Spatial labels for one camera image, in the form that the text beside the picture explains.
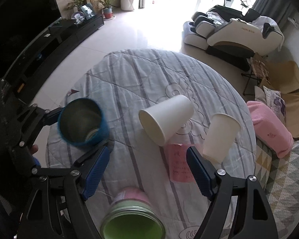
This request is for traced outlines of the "blue black metal cup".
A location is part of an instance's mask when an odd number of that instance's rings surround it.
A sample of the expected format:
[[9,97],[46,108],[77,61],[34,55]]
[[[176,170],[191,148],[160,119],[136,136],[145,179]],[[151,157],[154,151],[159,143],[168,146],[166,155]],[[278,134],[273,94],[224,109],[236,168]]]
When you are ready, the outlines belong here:
[[109,138],[105,115],[89,98],[79,98],[65,106],[58,117],[57,127],[65,142],[84,151]]

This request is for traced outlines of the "green pink lined jar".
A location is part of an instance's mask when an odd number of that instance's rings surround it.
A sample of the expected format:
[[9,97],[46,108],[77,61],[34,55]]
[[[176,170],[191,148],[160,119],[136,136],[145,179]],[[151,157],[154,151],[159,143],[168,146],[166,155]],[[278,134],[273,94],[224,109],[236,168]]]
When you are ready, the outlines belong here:
[[145,192],[126,187],[114,198],[100,234],[108,239],[160,239],[165,238],[166,231]]

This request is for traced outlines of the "white paper cup leaning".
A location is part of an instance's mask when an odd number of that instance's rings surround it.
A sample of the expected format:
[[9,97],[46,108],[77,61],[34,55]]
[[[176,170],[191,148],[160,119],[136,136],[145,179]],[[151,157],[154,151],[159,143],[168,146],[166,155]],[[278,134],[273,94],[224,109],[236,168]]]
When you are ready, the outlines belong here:
[[214,114],[203,144],[203,156],[221,164],[240,130],[235,118],[224,113]]

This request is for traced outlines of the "black TV cabinet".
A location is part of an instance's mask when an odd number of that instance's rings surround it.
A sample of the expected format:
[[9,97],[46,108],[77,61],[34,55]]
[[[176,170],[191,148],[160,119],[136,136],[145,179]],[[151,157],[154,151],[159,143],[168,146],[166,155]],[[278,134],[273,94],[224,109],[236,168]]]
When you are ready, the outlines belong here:
[[78,25],[75,20],[53,24],[18,56],[3,77],[4,98],[15,96],[29,104],[59,64],[103,25],[100,14]]

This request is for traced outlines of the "patterned triangle rug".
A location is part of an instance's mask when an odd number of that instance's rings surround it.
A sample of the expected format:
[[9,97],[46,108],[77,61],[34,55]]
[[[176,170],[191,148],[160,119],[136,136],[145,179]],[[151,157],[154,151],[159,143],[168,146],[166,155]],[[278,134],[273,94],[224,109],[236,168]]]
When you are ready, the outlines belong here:
[[255,175],[270,204],[279,238],[288,238],[299,223],[299,140],[279,159],[273,149],[257,141]]

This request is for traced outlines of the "striped grey quilt cover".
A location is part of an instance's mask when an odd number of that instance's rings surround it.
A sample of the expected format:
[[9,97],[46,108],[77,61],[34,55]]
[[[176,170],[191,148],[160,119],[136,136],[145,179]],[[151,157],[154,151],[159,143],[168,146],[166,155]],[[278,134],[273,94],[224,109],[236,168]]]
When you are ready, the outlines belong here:
[[172,143],[200,145],[210,119],[225,113],[241,125],[225,160],[220,164],[233,177],[253,174],[256,135],[245,101],[235,88],[208,65],[176,52],[139,49],[112,52],[84,74],[68,91],[61,105],[78,98],[97,102],[105,114],[110,144],[109,164],[87,208],[97,227],[115,196],[125,187],[137,187],[149,197],[163,222],[167,238],[193,238],[209,201],[194,182],[169,179],[167,154],[144,132],[139,111],[182,94],[194,114]]

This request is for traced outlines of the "pink sticky note paper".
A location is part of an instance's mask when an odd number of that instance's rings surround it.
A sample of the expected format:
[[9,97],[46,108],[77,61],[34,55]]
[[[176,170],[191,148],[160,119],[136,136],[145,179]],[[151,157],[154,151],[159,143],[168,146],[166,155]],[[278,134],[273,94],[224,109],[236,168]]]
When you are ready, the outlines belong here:
[[168,144],[164,146],[169,179],[172,182],[194,182],[194,177],[186,160],[186,152],[190,146],[187,144]]

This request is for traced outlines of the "pink folded towel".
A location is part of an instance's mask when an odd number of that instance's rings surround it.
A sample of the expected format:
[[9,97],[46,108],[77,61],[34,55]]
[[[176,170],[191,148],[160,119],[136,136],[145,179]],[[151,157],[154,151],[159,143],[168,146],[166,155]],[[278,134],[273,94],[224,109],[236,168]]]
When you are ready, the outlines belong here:
[[248,101],[256,136],[276,152],[279,159],[284,158],[292,149],[294,140],[285,125],[264,103]]

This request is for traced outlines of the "black television screen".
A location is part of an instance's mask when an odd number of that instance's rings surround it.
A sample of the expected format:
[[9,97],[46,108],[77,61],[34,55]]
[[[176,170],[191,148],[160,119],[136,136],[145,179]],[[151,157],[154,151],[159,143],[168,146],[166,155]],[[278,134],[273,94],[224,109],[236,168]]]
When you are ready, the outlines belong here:
[[56,0],[0,0],[0,78],[61,17]]

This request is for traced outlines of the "tan floor cushion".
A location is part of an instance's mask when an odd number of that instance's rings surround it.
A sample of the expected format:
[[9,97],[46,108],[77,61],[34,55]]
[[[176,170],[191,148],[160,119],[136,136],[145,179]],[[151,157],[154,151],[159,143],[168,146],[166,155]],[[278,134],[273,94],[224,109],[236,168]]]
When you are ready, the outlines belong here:
[[286,128],[293,138],[299,139],[299,92],[282,94],[286,105]]
[[260,87],[265,86],[283,94],[299,90],[299,67],[296,62],[267,62],[266,68],[268,77],[261,81]]

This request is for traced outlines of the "green leafy plant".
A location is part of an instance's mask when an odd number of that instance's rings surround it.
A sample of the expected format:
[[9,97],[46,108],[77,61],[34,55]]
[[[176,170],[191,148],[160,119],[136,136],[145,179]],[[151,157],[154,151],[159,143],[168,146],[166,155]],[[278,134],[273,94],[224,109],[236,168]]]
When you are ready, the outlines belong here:
[[86,0],[72,0],[70,1],[64,8],[64,10],[74,10],[75,8],[77,10],[80,10],[80,7],[86,4]]

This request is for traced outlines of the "potted plant red pot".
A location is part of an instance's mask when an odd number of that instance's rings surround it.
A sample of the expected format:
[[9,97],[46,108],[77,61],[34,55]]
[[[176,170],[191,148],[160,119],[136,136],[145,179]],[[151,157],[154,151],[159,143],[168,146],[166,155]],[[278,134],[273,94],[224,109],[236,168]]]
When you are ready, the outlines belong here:
[[112,3],[114,0],[97,0],[100,3],[102,8],[102,14],[106,20],[110,20],[113,17]]

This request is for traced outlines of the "folding stool wicker top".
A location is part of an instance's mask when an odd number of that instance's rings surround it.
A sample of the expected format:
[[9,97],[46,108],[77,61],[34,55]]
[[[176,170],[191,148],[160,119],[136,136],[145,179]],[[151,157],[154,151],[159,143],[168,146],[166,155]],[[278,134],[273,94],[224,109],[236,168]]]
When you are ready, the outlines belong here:
[[255,53],[254,56],[249,59],[248,64],[250,66],[249,72],[241,74],[242,77],[247,77],[247,82],[242,92],[243,96],[252,96],[252,94],[246,93],[250,80],[255,80],[259,86],[263,80],[269,79],[269,71],[266,66],[266,61],[261,55]]

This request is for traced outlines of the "white massage chair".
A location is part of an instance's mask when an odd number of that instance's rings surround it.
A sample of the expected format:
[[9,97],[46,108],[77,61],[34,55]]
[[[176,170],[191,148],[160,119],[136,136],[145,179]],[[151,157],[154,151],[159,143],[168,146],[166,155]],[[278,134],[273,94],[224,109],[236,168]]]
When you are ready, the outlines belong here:
[[222,5],[216,5],[206,13],[196,12],[183,28],[185,44],[242,58],[255,54],[266,56],[280,50],[285,40],[272,18],[261,16],[253,9],[243,14]]

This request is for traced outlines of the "grey curtain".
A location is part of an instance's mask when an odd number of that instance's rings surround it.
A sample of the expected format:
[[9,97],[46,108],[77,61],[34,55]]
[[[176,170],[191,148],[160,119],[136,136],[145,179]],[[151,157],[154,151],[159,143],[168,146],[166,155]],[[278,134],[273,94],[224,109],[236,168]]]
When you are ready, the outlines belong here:
[[252,9],[261,16],[267,16],[283,29],[288,22],[288,18],[295,12],[295,7],[290,0],[256,0]]

